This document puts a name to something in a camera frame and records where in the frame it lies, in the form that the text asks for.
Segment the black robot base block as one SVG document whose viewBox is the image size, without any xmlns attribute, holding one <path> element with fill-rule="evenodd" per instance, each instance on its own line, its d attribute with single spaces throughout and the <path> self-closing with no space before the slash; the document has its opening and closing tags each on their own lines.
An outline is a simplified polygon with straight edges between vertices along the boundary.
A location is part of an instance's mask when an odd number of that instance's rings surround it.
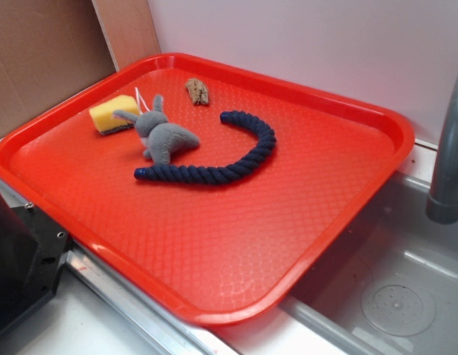
<svg viewBox="0 0 458 355">
<path fill-rule="evenodd" d="M 39 207 L 10 207 L 0 194 L 0 337 L 54 298 L 69 245 Z"/>
</svg>

